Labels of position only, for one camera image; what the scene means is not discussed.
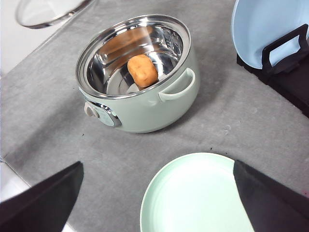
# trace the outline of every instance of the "pot lid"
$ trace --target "pot lid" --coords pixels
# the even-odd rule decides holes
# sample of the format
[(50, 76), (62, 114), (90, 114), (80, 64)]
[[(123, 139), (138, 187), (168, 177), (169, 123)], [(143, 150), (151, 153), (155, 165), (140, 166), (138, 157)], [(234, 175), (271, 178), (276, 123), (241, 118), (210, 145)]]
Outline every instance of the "pot lid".
[[(305, 23), (309, 23), (308, 0), (237, 0), (231, 23), (234, 46), (246, 64), (262, 69), (264, 47)], [(298, 50), (295, 37), (272, 51), (270, 62), (274, 66)]]
[(21, 0), (16, 10), (17, 22), (27, 28), (40, 29), (54, 25), (94, 0)]
[(233, 176), (234, 161), (212, 153), (179, 157), (150, 182), (141, 232), (253, 232)]

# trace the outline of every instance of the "pot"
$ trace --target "pot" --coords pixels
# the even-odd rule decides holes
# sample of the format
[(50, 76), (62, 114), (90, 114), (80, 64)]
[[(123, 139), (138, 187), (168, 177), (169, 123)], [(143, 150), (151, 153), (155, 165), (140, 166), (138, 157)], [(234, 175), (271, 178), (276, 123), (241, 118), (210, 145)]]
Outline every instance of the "pot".
[[(128, 60), (147, 55), (158, 81), (139, 88)], [(200, 85), (188, 28), (166, 15), (144, 15), (100, 32), (79, 57), (79, 90), (84, 111), (119, 130), (145, 133), (179, 119), (192, 105)]]

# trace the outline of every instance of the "mint green pot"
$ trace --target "mint green pot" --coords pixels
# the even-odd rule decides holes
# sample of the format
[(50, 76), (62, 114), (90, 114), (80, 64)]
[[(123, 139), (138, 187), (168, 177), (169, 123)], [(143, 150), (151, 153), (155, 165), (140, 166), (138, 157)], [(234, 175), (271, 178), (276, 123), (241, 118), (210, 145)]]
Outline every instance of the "mint green pot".
[[(106, 43), (104, 38), (114, 38), (124, 28), (129, 31), (139, 27), (151, 31), (148, 38), (138, 41), (143, 44), (136, 42), (137, 48), (123, 48), (124, 55), (118, 54), (114, 60), (113, 54), (111, 59), (100, 54)], [(134, 84), (128, 78), (126, 63), (137, 54), (146, 54), (153, 60), (159, 81), (146, 89), (129, 92)], [(96, 72), (91, 70), (94, 66), (99, 67)], [(133, 133), (152, 132), (175, 122), (189, 110), (200, 86), (189, 30), (179, 20), (166, 15), (136, 17), (101, 32), (80, 56), (76, 76), (86, 99), (86, 114), (107, 126)]]

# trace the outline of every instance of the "pot handle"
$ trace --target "pot handle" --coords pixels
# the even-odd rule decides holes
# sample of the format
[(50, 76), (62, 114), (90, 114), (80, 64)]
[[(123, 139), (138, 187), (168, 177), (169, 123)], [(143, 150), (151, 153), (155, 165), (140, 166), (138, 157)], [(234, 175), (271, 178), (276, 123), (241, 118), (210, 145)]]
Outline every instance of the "pot handle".
[[(169, 93), (176, 89), (177, 86), (179, 86), (182, 82), (186, 81), (188, 78), (191, 78), (191, 82), (185, 89), (177, 93)], [(193, 88), (195, 82), (196, 77), (194, 71), (190, 68), (186, 68), (172, 84), (170, 84), (164, 90), (158, 92), (159, 98), (162, 102), (178, 99), (184, 96), (188, 91), (190, 91), (190, 89)]]

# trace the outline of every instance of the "potato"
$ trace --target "potato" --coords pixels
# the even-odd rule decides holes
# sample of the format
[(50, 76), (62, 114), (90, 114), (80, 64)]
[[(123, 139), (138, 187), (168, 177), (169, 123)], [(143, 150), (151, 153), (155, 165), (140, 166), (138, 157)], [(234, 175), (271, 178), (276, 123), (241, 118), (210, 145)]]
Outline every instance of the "potato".
[(127, 63), (127, 69), (139, 87), (148, 87), (158, 80), (158, 72), (154, 64), (145, 55), (132, 57)]

